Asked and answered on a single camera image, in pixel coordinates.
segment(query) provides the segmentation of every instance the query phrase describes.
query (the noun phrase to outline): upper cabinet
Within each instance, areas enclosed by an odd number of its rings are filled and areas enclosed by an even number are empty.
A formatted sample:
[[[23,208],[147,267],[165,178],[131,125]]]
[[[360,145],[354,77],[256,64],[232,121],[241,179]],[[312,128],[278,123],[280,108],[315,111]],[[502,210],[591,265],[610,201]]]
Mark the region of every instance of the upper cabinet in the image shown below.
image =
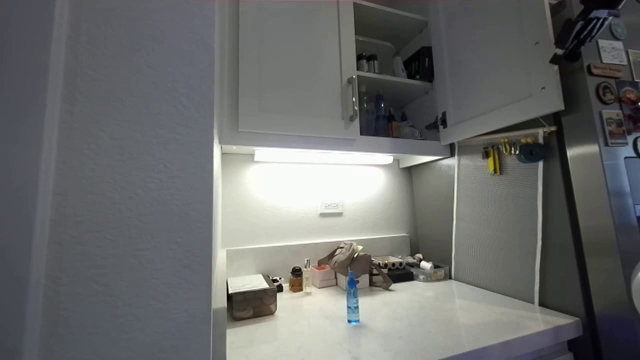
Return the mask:
[[[240,0],[240,129],[356,135],[343,88],[336,1]]]
[[[563,108],[545,0],[432,0],[442,142]]]
[[[232,1],[234,129],[261,145],[417,154],[561,109],[545,0]]]

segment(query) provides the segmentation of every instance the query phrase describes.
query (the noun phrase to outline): cabinet shelf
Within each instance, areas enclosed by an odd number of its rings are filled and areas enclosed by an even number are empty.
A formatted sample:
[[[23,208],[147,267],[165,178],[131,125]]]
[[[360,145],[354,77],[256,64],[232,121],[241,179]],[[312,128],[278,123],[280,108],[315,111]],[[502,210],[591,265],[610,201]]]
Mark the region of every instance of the cabinet shelf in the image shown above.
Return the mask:
[[[426,29],[426,18],[395,7],[380,6],[365,0],[354,1],[356,34],[375,37],[401,48],[421,29]]]
[[[360,90],[367,93],[382,93],[386,102],[394,106],[405,106],[417,96],[429,92],[429,82],[394,77],[386,73],[357,72]]]

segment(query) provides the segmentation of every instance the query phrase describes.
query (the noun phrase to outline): white wall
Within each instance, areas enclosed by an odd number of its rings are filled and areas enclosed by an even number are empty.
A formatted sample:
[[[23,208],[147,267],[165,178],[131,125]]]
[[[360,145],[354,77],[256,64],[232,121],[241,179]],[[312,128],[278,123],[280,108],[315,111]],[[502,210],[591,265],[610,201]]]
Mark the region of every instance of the white wall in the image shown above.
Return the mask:
[[[416,165],[409,174],[416,224],[411,250],[452,265],[455,157]]]
[[[41,360],[203,360],[213,6],[70,0]]]
[[[21,358],[55,1],[0,1],[0,358]]]
[[[541,162],[502,156],[486,171],[486,139],[458,143],[454,278],[524,302],[538,302]]]
[[[407,174],[398,165],[256,163],[240,154],[222,163],[225,247],[411,230]],[[322,217],[325,200],[343,201],[343,216]]]

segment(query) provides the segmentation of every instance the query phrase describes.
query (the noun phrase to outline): clear bottle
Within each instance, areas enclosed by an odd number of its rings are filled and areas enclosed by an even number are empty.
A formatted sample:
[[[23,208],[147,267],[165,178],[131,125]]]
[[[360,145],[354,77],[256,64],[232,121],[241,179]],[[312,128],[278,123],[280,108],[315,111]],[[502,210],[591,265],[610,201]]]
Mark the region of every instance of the clear bottle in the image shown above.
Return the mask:
[[[407,128],[407,115],[405,111],[400,114],[400,138],[411,138],[409,134],[409,128]]]
[[[371,135],[375,123],[375,102],[365,92],[365,85],[360,85],[360,134]]]
[[[375,93],[374,135],[386,135],[386,134],[388,134],[388,111],[386,111],[384,96]]]
[[[345,276],[345,324],[360,326],[357,280],[349,267]]]
[[[380,72],[378,56],[375,54],[365,56],[365,65],[367,65],[367,72],[378,73]]]
[[[398,75],[398,77],[405,77],[405,69],[404,69],[404,61],[401,61],[401,58],[400,56],[394,56],[394,75]]]
[[[357,72],[367,72],[367,60],[363,54],[357,54]]]
[[[312,259],[303,258],[301,264],[301,289],[309,292],[312,289]]]

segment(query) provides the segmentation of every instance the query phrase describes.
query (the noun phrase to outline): white door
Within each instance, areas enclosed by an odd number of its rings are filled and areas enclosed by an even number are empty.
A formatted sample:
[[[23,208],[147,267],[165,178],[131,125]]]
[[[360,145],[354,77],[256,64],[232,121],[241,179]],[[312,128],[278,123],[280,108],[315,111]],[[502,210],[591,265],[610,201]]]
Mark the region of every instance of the white door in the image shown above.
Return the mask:
[[[433,0],[442,142],[563,108],[545,0]]]
[[[352,138],[331,0],[240,0],[241,131]]]

